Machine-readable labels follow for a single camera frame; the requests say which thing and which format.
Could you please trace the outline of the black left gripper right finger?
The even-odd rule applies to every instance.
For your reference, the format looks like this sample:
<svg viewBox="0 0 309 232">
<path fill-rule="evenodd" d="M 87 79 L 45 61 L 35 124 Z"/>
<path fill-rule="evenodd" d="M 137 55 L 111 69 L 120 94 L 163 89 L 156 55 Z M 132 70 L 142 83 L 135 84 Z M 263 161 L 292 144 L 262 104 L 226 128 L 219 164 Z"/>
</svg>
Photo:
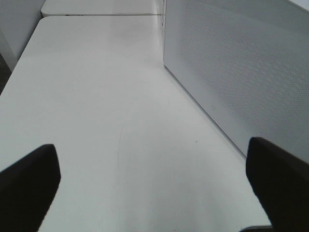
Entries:
<svg viewBox="0 0 309 232">
<path fill-rule="evenodd" d="M 274 231 L 309 230 L 309 165 L 261 137 L 249 141 L 246 176 Z"/>
</svg>

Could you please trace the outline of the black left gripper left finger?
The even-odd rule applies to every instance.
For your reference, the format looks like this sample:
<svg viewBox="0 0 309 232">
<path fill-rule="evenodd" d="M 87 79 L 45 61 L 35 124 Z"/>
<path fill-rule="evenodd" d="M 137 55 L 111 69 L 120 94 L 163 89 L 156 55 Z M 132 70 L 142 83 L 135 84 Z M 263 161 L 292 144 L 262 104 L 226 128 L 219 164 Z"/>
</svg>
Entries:
<svg viewBox="0 0 309 232">
<path fill-rule="evenodd" d="M 56 148 L 42 145 L 0 173 L 0 230 L 37 232 L 61 180 Z"/>
</svg>

